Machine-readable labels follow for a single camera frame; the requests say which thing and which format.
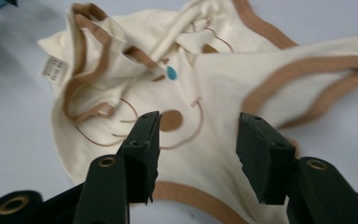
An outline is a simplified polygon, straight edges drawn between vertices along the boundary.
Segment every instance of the white surface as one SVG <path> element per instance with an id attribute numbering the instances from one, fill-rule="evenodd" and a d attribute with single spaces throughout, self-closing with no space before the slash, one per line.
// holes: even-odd
<path id="1" fill-rule="evenodd" d="M 110 15 L 141 9 L 178 10 L 181 1 L 94 1 Z M 49 126 L 52 93 L 39 76 L 47 55 L 36 40 L 64 29 L 70 1 L 19 1 L 0 9 L 0 197 L 32 189 L 44 199 L 72 187 L 55 152 Z M 252 0 L 255 13 L 299 44 L 358 35 L 358 1 Z M 358 90 L 322 119 L 283 132 L 302 147 L 302 156 L 333 163 L 358 191 Z M 157 202 L 131 209 L 132 223 L 213 223 L 200 211 Z"/>

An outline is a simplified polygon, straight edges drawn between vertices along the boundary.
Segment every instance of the baby garment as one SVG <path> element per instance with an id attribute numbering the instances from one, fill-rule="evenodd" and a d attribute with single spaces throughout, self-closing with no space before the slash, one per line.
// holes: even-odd
<path id="1" fill-rule="evenodd" d="M 258 203 L 241 171 L 240 112 L 294 127 L 358 87 L 358 37 L 298 46 L 246 0 L 114 17 L 74 4 L 67 29 L 39 44 L 49 69 L 57 67 L 46 74 L 56 97 L 51 123 L 75 184 L 93 159 L 117 152 L 139 116 L 158 110 L 153 197 L 198 207 L 223 223 L 288 222 L 285 206 Z"/>

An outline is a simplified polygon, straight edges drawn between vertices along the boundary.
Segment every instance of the brown nose print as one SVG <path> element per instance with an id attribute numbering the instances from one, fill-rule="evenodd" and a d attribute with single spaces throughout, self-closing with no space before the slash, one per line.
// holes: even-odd
<path id="1" fill-rule="evenodd" d="M 171 132 L 182 126 L 182 123 L 183 115 L 181 112 L 177 110 L 168 110 L 162 112 L 159 129 L 165 133 Z"/>

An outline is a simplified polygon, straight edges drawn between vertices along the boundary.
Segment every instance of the cream fabric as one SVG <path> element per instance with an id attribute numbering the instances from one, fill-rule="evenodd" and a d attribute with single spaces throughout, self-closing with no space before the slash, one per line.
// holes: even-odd
<path id="1" fill-rule="evenodd" d="M 274 74 L 286 71 L 284 68 L 294 67 L 295 71 L 289 69 L 288 73 L 306 75 L 286 77 L 288 81 L 257 110 L 274 127 L 312 111 L 321 93 L 340 86 L 348 76 L 353 77 L 352 84 L 333 88 L 337 95 L 332 98 L 355 88 L 358 73 L 348 73 L 358 71 L 358 37 L 285 48 L 270 41 L 268 36 L 273 34 L 263 35 L 246 26 L 241 15 L 249 12 L 239 11 L 243 6 L 247 6 L 244 0 L 199 0 L 180 12 L 147 10 L 96 21 L 113 37 L 111 61 L 101 78 L 75 94 L 71 108 L 82 113 L 108 102 L 116 109 L 109 119 L 94 117 L 74 124 L 62 112 L 64 90 L 77 57 L 73 12 L 68 13 L 67 30 L 39 42 L 46 53 L 68 65 L 57 84 L 52 84 L 56 100 L 51 121 L 62 165 L 74 183 L 84 181 L 93 159 L 116 153 L 138 116 L 159 110 L 163 114 L 161 125 L 166 125 L 160 132 L 160 183 L 175 183 L 211 195 L 242 223 L 287 222 L 285 207 L 260 205 L 241 172 L 235 154 L 238 116 L 244 108 L 252 107 L 246 104 L 248 97 Z M 85 70 L 89 71 L 98 64 L 102 47 L 87 29 L 83 32 L 87 40 Z M 148 70 L 126 57 L 123 51 L 132 45 L 158 65 Z M 160 75 L 164 78 L 157 81 Z M 157 188 L 157 198 L 167 198 L 158 193 L 164 188 Z M 189 197 L 182 193 L 179 188 L 174 198 Z M 205 207 L 208 204 L 200 205 L 212 215 L 219 210 Z M 215 216 L 224 222 L 233 220 Z"/>

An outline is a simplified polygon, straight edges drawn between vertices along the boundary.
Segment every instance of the blue teardrop print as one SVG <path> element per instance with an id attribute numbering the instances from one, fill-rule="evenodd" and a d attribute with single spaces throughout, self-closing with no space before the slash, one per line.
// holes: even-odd
<path id="1" fill-rule="evenodd" d="M 170 80 L 176 80 L 178 78 L 176 71 L 170 66 L 167 67 L 167 74 Z"/>

